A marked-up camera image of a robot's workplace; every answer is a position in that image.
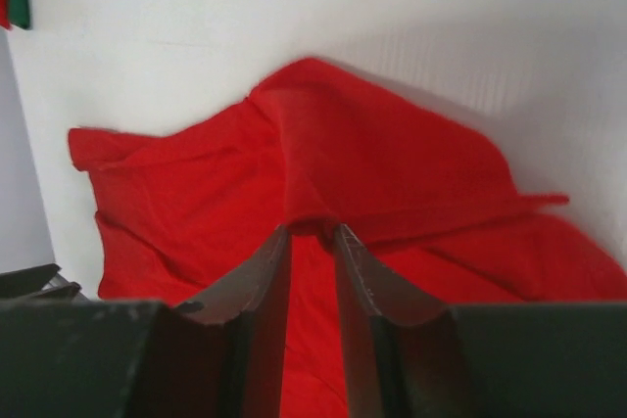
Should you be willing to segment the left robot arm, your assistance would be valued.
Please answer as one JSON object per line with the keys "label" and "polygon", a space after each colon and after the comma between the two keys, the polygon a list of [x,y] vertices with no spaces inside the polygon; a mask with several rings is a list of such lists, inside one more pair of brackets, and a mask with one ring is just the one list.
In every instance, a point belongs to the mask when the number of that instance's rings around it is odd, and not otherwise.
{"label": "left robot arm", "polygon": [[1,274],[1,301],[72,301],[80,297],[81,286],[60,274],[55,263]]}

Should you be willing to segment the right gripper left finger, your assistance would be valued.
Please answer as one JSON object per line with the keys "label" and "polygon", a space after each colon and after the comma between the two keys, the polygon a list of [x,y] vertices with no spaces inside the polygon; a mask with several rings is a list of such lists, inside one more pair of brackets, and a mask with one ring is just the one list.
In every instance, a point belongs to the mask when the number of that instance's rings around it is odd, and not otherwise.
{"label": "right gripper left finger", "polygon": [[291,239],[177,306],[1,301],[5,417],[276,417]]}

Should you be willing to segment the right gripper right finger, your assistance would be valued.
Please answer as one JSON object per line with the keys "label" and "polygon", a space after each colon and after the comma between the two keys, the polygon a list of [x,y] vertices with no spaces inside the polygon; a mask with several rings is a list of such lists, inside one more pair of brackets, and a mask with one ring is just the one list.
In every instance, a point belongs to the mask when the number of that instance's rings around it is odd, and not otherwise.
{"label": "right gripper right finger", "polygon": [[448,304],[334,234],[352,417],[622,417],[622,302]]}

